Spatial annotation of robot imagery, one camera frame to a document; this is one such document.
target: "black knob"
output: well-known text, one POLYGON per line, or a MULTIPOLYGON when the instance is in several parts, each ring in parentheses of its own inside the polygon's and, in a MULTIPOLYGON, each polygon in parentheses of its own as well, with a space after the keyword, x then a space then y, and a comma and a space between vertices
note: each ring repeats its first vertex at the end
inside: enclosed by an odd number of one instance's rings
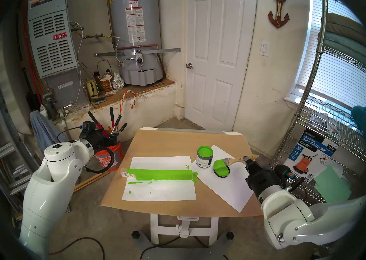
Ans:
POLYGON ((139 239, 140 238, 140 233, 138 231, 133 231, 133 233, 131 234, 133 239, 139 239))
POLYGON ((233 238, 234 238, 234 234, 232 233, 232 232, 228 232, 227 234, 226 234, 226 239, 228 239, 228 240, 233 240, 233 238))

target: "orange bucket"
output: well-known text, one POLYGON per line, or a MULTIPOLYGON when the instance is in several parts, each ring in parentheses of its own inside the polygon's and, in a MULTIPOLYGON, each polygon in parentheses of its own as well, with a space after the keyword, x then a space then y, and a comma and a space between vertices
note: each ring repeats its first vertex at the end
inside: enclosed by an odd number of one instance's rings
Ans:
MULTIPOLYGON (((111 168, 108 169, 108 171, 115 171, 118 169, 118 167, 120 166, 120 164, 124 158, 124 154, 121 149, 121 142, 119 142, 115 146, 108 147, 108 149, 110 149, 115 155, 115 161, 114 161, 113 165, 111 166, 111 168)), ((106 167, 109 164, 109 162, 111 161, 111 156, 109 155, 109 153, 106 150, 101 150, 100 152, 97 152, 95 154, 95 156, 99 160, 99 163, 102 167, 106 167)))

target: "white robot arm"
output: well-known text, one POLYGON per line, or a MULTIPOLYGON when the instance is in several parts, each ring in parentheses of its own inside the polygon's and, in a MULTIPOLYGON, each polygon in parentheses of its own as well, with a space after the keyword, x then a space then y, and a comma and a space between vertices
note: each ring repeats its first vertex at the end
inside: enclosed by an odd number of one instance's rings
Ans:
POLYGON ((106 146, 116 144, 117 134, 106 138, 102 129, 94 130, 95 123, 86 121, 77 141, 47 147, 40 168, 32 175, 24 194, 23 221, 19 240, 40 259, 48 258, 49 237, 65 214, 82 167, 101 149, 114 155, 106 146))
POLYGON ((249 172, 247 183, 261 203, 267 240, 276 249, 303 242, 323 245, 338 240, 352 229, 365 209, 366 196, 308 207, 289 192, 302 180, 284 188, 284 174, 291 172, 288 167, 280 165, 270 171, 248 157, 244 160, 249 172))

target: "ladder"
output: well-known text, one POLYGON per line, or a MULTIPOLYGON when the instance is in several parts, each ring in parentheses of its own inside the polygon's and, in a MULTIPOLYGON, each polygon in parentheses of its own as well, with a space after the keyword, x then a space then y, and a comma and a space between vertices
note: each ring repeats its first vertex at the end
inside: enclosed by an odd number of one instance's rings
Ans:
POLYGON ((3 92, 0 89, 0 133, 2 140, 7 143, 0 147, 0 190, 4 193, 10 205, 17 213, 23 208, 21 193, 26 189, 32 174, 39 168, 39 164, 30 150, 20 138, 11 119, 5 103, 3 92), (16 153, 20 166, 14 168, 10 154, 16 153))

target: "window blinds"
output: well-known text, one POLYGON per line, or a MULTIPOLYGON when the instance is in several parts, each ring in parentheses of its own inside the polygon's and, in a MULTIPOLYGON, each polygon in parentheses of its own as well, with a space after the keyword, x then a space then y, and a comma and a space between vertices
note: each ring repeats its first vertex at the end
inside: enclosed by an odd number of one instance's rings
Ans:
MULTIPOLYGON (((296 86, 304 89, 312 70, 318 33, 320 31, 322 0, 313 0, 312 24, 309 43, 296 86)), ((328 13, 337 13, 361 23, 359 19, 337 0, 328 0, 328 13)), ((325 94, 346 105, 366 107, 366 73, 353 65, 328 54, 322 54, 312 90, 325 94)))

